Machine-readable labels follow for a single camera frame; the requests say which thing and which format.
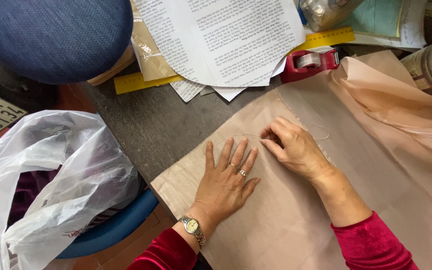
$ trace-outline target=blue stool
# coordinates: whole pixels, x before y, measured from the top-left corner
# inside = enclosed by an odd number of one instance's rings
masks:
[[[105,222],[76,237],[56,259],[72,259],[107,249],[134,232],[153,212],[158,199],[148,188]]]

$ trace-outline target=woman's left hand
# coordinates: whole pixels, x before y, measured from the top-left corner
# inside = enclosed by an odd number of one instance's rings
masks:
[[[251,149],[243,162],[244,152],[248,147],[248,139],[244,137],[239,142],[230,161],[233,143],[234,138],[232,137],[226,140],[216,167],[213,157],[213,143],[211,141],[207,143],[206,170],[191,206],[192,209],[198,208],[204,212],[215,225],[243,207],[261,180],[260,178],[252,178],[244,183],[246,176],[240,172],[240,170],[244,170],[249,174],[258,156],[258,148]]]

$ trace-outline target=red sleeve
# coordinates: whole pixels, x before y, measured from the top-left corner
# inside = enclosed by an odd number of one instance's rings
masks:
[[[191,270],[196,254],[175,230],[164,230],[127,270]]]
[[[418,270],[411,252],[374,211],[359,223],[331,228],[351,270]]]

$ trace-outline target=brown paper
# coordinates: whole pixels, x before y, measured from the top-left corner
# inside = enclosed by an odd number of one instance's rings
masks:
[[[401,73],[407,71],[387,65],[394,60],[388,57],[363,60],[406,80]],[[315,190],[259,143],[262,128],[278,115],[313,134],[419,268],[432,269],[432,96],[418,93],[345,58],[338,70],[285,84],[219,127],[208,138],[215,156],[227,137],[246,136],[249,146],[260,150],[248,178],[262,180],[201,250],[213,269],[347,269]],[[193,202],[204,173],[204,150],[205,142],[152,182],[176,217]]]
[[[131,5],[133,10],[131,43],[137,54],[144,80],[152,81],[177,75],[161,55],[136,6],[132,2]]]

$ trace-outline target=yellow ruler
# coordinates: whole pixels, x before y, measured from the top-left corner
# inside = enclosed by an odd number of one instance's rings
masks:
[[[353,40],[355,40],[355,38],[351,26],[346,26],[343,28],[315,34],[308,34],[306,35],[306,42],[292,49],[290,52],[287,53],[287,55],[295,51],[307,50],[320,46],[331,46],[335,44],[350,42]],[[143,79],[143,74],[141,72],[138,72],[114,78],[114,86],[116,87],[116,94],[123,94],[181,80],[184,80],[184,77],[176,75],[172,77],[145,82],[145,80]]]
[[[180,75],[175,75],[167,78],[145,82],[145,80],[143,79],[143,74],[141,72],[138,72],[114,78],[114,87],[116,88],[116,94],[123,94],[140,89],[165,85],[181,80],[184,80],[184,77]]]
[[[307,50],[320,46],[331,46],[354,41],[355,39],[356,38],[354,37],[353,29],[351,28],[351,26],[346,26],[343,28],[324,31],[320,33],[307,34],[306,42],[289,51],[287,55],[295,51]]]

